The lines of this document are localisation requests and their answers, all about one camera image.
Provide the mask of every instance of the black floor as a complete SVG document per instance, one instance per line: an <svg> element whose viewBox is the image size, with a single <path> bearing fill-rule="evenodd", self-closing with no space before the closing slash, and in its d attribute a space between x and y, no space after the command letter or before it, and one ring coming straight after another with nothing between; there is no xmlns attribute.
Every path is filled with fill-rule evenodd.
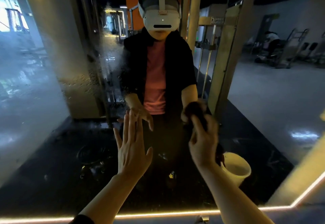
<svg viewBox="0 0 325 224"><path fill-rule="evenodd" d="M228 102L219 140L225 151L242 156L252 175L241 189L256 203L265 203L292 170L293 165ZM102 154L97 166L84 168ZM77 214L117 173L117 148L113 133L99 123L66 121L0 188L1 217L72 216ZM177 184L164 184L154 193L133 189L120 213L144 213L216 208L213 198L191 160L177 172Z"/></svg>

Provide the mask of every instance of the vr headset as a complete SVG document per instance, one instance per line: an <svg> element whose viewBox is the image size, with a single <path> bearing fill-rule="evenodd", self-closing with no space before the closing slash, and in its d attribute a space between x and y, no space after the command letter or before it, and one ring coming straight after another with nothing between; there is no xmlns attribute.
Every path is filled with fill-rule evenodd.
<svg viewBox="0 0 325 224"><path fill-rule="evenodd" d="M177 30L181 6L177 0L139 0L138 7L147 30Z"/></svg>

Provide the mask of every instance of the light fixture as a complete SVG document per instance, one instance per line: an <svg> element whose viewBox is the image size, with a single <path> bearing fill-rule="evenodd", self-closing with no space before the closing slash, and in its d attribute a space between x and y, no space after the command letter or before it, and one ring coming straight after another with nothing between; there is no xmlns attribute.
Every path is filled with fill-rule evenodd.
<svg viewBox="0 0 325 224"><path fill-rule="evenodd" d="M323 172L292 204L288 206L266 206L259 207L262 211L286 210L297 207L297 205L325 178ZM163 217L163 216L190 216L190 215L218 215L220 210L194 210L182 212L165 212L165 213L143 213L143 214L126 214L116 215L116 219L123 218L144 218L144 217ZM0 218L0 224L24 224L24 223L68 223L74 217L61 218Z"/></svg>

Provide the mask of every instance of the person in background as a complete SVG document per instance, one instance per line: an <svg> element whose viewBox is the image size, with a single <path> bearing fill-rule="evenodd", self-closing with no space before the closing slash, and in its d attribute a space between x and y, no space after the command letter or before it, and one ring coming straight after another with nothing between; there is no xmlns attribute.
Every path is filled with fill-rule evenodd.
<svg viewBox="0 0 325 224"><path fill-rule="evenodd" d="M264 43L264 48L267 49L268 51L267 57L270 58L276 46L280 42L280 38L277 33L272 31L266 31L264 34L266 35L266 42Z"/></svg>
<svg viewBox="0 0 325 224"><path fill-rule="evenodd" d="M159 8L158 0L139 0L139 4L145 12ZM165 4L166 9L178 13L178 0L165 0ZM181 161L178 155L186 146L183 141L191 135L183 128L186 117L182 111L198 100L192 51L177 30L144 27L141 33L124 40L122 58L119 78L123 96L128 107L139 110L140 117L148 122L143 125L145 147L155 148L155 171L161 169L156 174L168 181L170 173L177 171L175 162ZM156 167L161 161L164 165Z"/></svg>
<svg viewBox="0 0 325 224"><path fill-rule="evenodd" d="M113 223L124 201L148 169L153 149L144 149L141 115L131 109L124 116L123 139L114 128L118 148L118 173L100 193L77 215L71 224ZM258 207L227 177L215 162L218 144L218 124L205 115L207 132L198 117L192 115L193 134L189 141L192 159L208 185L222 220L225 224L271 224L273 223Z"/></svg>

